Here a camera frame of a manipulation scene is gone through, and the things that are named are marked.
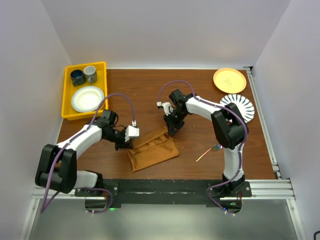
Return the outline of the brown cloth napkin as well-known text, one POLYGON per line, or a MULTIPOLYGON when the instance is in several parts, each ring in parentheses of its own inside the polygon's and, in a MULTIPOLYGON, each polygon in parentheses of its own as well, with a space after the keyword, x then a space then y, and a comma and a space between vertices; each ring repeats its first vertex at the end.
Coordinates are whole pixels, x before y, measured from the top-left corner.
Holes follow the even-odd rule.
POLYGON ((132 172, 137 172, 179 156, 168 128, 162 126, 132 141, 133 147, 126 153, 132 172))

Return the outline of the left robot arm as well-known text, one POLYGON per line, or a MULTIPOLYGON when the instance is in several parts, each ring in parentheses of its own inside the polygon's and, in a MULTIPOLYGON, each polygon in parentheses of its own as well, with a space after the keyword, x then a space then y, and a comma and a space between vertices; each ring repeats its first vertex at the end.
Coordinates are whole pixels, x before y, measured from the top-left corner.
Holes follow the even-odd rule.
POLYGON ((43 147, 35 175, 35 184, 59 193, 68 194, 73 189, 86 189, 92 196, 99 196, 104 190, 102 174, 78 170, 78 158, 93 144, 107 140, 115 149, 131 149, 133 139, 140 136, 140 130, 133 121, 122 130, 116 129, 118 114, 104 110, 102 115, 88 122, 75 135, 56 145, 43 147))

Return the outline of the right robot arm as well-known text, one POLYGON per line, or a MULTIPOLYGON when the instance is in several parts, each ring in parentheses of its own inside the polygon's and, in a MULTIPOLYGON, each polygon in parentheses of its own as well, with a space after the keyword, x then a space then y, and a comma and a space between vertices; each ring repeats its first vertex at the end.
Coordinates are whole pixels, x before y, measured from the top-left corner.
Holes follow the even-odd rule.
POLYGON ((224 171, 222 182, 209 189, 217 188, 227 196, 235 196, 245 183, 243 148, 249 133, 237 105, 221 105, 193 93, 184 95, 179 89, 171 92, 169 99, 171 102, 159 100, 156 104, 164 111, 163 119, 171 137, 184 126, 188 115, 195 114, 212 122, 215 138, 224 153, 224 171))

